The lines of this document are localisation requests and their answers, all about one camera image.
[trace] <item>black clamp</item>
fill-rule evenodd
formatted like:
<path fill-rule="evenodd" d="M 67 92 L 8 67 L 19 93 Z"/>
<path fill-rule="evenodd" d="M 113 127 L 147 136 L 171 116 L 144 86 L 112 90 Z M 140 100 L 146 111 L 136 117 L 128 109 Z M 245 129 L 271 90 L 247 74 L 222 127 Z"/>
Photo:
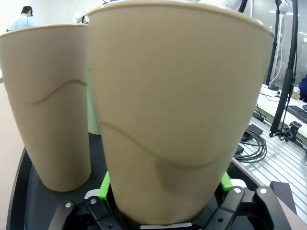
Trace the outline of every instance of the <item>black clamp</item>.
<path fill-rule="evenodd" d="M 200 217 L 192 223 L 176 226 L 146 226 L 146 229 L 162 230 L 171 227 L 172 230 L 228 230 L 236 217 L 245 216 L 254 230 L 291 230 L 283 209 L 270 187 L 259 187 L 252 192 L 247 188 L 234 186 L 224 198 L 223 195 L 218 195 L 216 198 L 218 208 L 209 221 L 204 220 L 200 214 Z M 120 215 L 111 214 L 106 207 L 107 204 L 96 196 L 85 199 L 80 204 L 66 201 L 59 204 L 49 230 L 141 229 L 139 224 L 125 222 Z"/>

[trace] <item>wavy line on cup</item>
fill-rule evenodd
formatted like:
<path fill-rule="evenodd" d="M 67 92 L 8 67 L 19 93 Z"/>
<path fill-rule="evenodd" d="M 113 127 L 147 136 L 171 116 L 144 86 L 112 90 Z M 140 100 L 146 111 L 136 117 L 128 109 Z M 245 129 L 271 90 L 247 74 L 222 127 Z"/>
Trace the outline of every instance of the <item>wavy line on cup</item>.
<path fill-rule="evenodd" d="M 213 161 L 210 161 L 208 163 L 205 163 L 205 164 L 201 164 L 201 165 L 197 165 L 197 166 L 186 166 L 186 165 L 181 165 L 181 164 L 177 164 L 177 163 L 174 163 L 174 162 L 171 162 L 170 160 L 168 159 L 165 159 L 163 157 L 160 157 L 157 153 L 153 152 L 152 150 L 150 150 L 149 148 L 147 148 L 146 146 L 144 146 L 142 143 L 140 143 L 138 140 L 134 139 L 132 136 L 130 136 L 128 133 L 126 133 L 124 130 L 116 127 L 115 125 L 112 125 L 111 123 L 109 122 L 104 122 L 104 121 L 101 121 L 101 122 L 98 122 L 99 125 L 102 125 L 102 126 L 108 126 L 114 130 L 116 130 L 117 132 L 121 133 L 122 135 L 124 135 L 126 138 L 128 138 L 129 140 L 131 140 L 133 143 L 135 143 L 137 146 L 139 146 L 141 149 L 145 150 L 146 152 L 148 152 L 150 155 L 154 156 L 155 158 L 158 158 L 158 159 L 161 159 L 161 160 L 164 160 L 165 162 L 167 162 L 168 164 L 170 165 L 173 165 L 175 167 L 178 167 L 178 168 L 183 168 L 183 169 L 189 169 L 189 170 L 197 170 L 199 168 L 202 168 L 202 167 L 207 167 L 211 164 L 213 164 L 216 160 L 214 159 Z"/>
<path fill-rule="evenodd" d="M 70 80 L 70 81 L 65 82 L 63 85 L 57 87 L 56 89 L 51 91 L 48 95 L 46 95 L 45 97 L 43 97 L 42 99 L 40 99 L 38 101 L 33 101 L 33 102 L 28 102 L 28 101 L 24 101 L 24 100 L 22 100 L 22 101 L 27 103 L 27 104 L 38 104 L 38 103 L 41 103 L 41 102 L 47 100 L 49 97 L 53 96 L 57 91 L 61 90 L 62 88 L 64 88 L 65 86 L 67 86 L 68 84 L 71 84 L 71 83 L 76 83 L 76 84 L 79 84 L 79 85 L 87 87 L 87 83 L 85 83 L 85 82 L 83 82 L 81 80 Z"/>

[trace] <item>white wall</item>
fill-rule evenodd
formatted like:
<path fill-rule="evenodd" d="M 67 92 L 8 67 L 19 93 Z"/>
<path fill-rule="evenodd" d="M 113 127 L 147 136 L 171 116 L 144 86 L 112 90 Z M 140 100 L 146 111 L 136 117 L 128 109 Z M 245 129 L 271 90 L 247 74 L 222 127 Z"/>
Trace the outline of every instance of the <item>white wall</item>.
<path fill-rule="evenodd" d="M 73 23 L 75 16 L 103 3 L 102 0 L 29 0 L 37 24 Z"/>
<path fill-rule="evenodd" d="M 24 6 L 29 5 L 29 0 L 0 0 L 1 22 L 0 34 L 6 32 L 12 23 L 20 16 Z"/>

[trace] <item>man with glasses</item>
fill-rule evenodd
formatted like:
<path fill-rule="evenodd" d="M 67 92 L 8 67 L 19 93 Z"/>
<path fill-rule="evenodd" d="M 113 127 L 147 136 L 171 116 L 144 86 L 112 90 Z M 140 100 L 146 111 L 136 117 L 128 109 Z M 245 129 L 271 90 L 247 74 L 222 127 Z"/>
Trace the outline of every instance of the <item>man with glasses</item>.
<path fill-rule="evenodd" d="M 23 10 L 21 11 L 21 16 L 17 18 L 17 20 L 13 23 L 10 28 L 10 31 L 13 30 L 20 30 L 27 27 L 35 26 L 33 21 L 33 9 L 31 6 L 24 6 Z"/>

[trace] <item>keyboard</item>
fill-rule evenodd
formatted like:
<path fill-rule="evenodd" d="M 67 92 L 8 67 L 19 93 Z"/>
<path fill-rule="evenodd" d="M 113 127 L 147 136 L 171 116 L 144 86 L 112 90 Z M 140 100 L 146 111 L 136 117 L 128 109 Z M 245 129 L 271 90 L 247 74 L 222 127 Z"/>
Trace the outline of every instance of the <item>keyboard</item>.
<path fill-rule="evenodd" d="M 307 123 L 307 112 L 304 109 L 301 109 L 295 105 L 290 105 L 288 107 L 288 112 L 294 115 L 297 119 L 301 120 L 304 123 Z"/>

